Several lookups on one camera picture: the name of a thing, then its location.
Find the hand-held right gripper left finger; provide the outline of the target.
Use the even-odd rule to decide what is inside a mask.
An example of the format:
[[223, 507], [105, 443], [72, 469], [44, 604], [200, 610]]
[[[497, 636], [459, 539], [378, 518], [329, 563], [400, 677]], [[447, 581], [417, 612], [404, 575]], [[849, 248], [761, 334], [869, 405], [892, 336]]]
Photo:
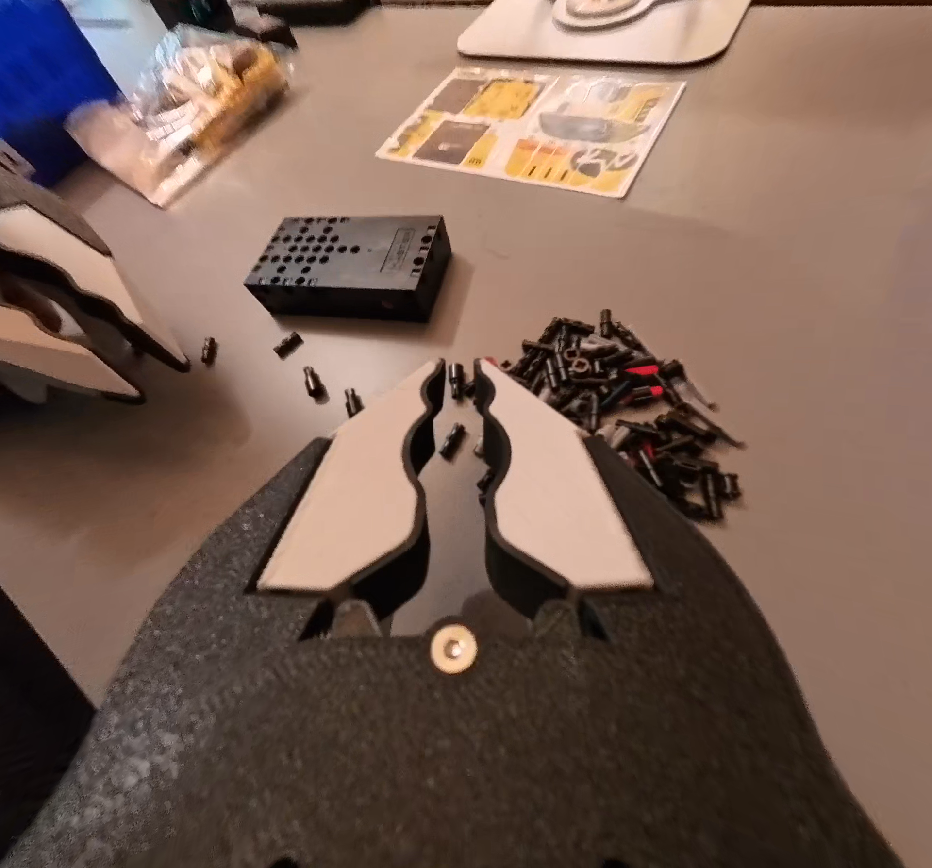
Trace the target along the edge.
[[421, 590], [430, 535], [419, 475], [436, 452], [446, 374], [430, 359], [333, 433], [274, 533], [258, 592], [356, 599], [389, 618]]

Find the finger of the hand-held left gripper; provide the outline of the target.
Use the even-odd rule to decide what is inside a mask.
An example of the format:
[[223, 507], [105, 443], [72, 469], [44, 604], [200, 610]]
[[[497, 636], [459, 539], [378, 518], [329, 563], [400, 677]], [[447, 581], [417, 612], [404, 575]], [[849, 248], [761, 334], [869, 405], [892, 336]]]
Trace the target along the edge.
[[37, 284], [2, 279], [2, 395], [30, 404], [47, 403], [52, 391], [145, 402], [144, 392], [99, 354], [78, 318], [65, 299], [53, 298]]
[[24, 204], [2, 209], [1, 246], [13, 272], [49, 286], [79, 315], [111, 326], [135, 349], [180, 373], [190, 371], [169, 326], [112, 255]]

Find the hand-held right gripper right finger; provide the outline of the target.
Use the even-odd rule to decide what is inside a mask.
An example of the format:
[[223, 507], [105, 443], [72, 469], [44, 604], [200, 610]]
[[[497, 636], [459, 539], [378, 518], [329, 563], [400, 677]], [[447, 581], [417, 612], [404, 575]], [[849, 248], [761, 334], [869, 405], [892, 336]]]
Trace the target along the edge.
[[532, 619], [550, 601], [651, 590], [608, 446], [488, 358], [475, 360], [474, 381], [491, 471], [485, 568], [495, 593]]

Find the blue plastic bin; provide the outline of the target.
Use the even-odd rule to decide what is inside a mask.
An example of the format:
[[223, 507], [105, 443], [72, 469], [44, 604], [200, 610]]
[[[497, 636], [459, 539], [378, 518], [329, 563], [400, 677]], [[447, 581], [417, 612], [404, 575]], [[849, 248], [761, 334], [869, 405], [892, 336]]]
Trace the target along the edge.
[[65, 128], [77, 108], [120, 89], [62, 0], [1, 0], [2, 144], [43, 187], [87, 160]]

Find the pile of black pins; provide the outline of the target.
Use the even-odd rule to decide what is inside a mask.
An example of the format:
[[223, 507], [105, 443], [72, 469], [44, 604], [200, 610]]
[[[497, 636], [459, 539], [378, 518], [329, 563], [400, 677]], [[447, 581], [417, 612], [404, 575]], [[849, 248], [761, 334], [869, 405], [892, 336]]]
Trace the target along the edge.
[[745, 444], [727, 431], [683, 362], [649, 349], [610, 308], [596, 323], [554, 316], [499, 366], [520, 387], [621, 460], [695, 523], [722, 524], [743, 497], [717, 452]]

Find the clear bag of yellow parts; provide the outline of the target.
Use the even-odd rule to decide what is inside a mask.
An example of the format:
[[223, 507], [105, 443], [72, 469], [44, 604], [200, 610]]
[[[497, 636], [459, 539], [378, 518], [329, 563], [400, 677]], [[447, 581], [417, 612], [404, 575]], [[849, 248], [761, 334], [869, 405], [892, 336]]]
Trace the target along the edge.
[[93, 163], [166, 209], [281, 104], [291, 59], [278, 43], [180, 25], [128, 93], [78, 105], [64, 128]]

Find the black perforated box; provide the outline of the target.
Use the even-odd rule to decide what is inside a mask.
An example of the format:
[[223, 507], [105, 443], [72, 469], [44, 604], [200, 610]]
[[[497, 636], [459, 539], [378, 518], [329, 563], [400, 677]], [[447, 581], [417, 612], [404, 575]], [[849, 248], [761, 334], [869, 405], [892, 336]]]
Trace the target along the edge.
[[284, 217], [243, 285], [272, 315], [429, 322], [453, 251], [443, 217]]

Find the black flat case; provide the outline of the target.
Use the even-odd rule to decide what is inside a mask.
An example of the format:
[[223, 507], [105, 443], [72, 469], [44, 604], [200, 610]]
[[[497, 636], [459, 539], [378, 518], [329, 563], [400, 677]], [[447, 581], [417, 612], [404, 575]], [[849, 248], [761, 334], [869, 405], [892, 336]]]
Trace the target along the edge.
[[343, 26], [379, 5], [379, 0], [254, 0], [259, 13], [290, 26]]

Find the yellow sticker sheet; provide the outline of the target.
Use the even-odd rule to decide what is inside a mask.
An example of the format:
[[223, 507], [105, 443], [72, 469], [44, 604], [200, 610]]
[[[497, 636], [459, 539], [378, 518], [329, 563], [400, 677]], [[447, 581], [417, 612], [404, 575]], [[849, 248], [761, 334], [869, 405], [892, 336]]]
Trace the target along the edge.
[[457, 67], [376, 156], [621, 200], [685, 89], [623, 73]]

